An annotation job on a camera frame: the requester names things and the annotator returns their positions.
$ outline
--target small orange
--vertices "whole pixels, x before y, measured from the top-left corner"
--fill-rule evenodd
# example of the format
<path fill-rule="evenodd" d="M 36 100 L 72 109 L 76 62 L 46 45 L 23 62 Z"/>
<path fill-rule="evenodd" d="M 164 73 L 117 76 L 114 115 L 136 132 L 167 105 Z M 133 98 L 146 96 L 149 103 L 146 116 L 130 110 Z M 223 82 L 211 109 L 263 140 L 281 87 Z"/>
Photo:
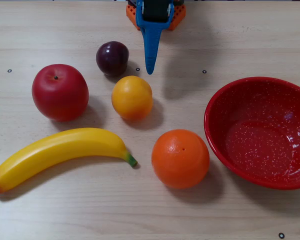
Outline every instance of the small orange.
<path fill-rule="evenodd" d="M 126 76 L 119 80 L 112 91 L 112 106 L 124 119 L 141 120 L 152 108 L 152 90 L 145 80 Z"/>
<path fill-rule="evenodd" d="M 152 166 L 168 187 L 185 189 L 202 181 L 209 169 L 209 151 L 194 132 L 175 129 L 163 134 L 154 144 Z"/>

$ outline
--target red apple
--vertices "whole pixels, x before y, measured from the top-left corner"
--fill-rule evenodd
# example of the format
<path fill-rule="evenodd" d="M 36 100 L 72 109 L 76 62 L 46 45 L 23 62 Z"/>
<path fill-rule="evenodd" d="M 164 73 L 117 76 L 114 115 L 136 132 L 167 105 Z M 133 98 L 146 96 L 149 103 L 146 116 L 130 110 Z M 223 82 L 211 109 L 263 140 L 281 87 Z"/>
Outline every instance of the red apple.
<path fill-rule="evenodd" d="M 79 117 L 89 100 L 87 83 L 72 66 L 53 64 L 41 69 L 32 84 L 35 106 L 47 118 L 70 121 Z"/>

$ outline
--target wooden table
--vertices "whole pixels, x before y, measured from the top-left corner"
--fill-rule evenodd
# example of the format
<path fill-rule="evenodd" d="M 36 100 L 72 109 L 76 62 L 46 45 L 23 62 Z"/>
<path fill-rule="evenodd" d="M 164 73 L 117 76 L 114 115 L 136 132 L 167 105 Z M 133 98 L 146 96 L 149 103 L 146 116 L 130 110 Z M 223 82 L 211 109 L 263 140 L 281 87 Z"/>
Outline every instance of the wooden table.
<path fill-rule="evenodd" d="M 184 21 L 162 34 L 152 75 L 125 5 L 0 2 L 0 164 L 50 134 L 97 127 L 118 134 L 141 166 L 89 157 L 38 174 L 0 195 L 0 240 L 276 240 L 280 232 L 300 240 L 300 190 L 253 185 L 212 151 L 209 173 L 193 189 L 166 188 L 151 165 L 168 130 L 206 140 L 204 111 L 223 85 L 269 76 L 300 86 L 300 2 L 187 2 Z M 152 87 L 154 108 L 140 123 L 116 114 L 114 80 L 96 65 L 98 47 L 111 40 L 129 48 L 127 74 Z M 48 120 L 32 100 L 36 73 L 56 63 L 77 68 L 89 87 L 89 107 L 73 122 Z"/>

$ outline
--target banana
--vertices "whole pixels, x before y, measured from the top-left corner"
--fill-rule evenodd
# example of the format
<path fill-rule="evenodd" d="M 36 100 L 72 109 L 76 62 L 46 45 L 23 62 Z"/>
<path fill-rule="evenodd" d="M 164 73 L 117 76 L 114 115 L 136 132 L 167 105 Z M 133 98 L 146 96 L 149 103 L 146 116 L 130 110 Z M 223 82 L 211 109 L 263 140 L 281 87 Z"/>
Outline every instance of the banana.
<path fill-rule="evenodd" d="M 122 139 L 108 130 L 66 130 L 26 146 L 3 162 L 0 165 L 0 194 L 53 165 L 87 156 L 121 158 L 132 167 L 138 163 Z"/>

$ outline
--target dark red plum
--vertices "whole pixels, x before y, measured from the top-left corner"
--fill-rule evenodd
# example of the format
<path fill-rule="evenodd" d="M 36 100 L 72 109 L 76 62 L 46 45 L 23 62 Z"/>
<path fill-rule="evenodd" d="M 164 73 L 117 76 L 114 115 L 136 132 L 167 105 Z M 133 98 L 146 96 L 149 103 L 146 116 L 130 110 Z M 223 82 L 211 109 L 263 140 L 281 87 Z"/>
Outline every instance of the dark red plum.
<path fill-rule="evenodd" d="M 105 75 L 111 77 L 125 72 L 128 59 L 128 48 L 118 41 L 109 41 L 103 44 L 96 53 L 96 64 Z"/>

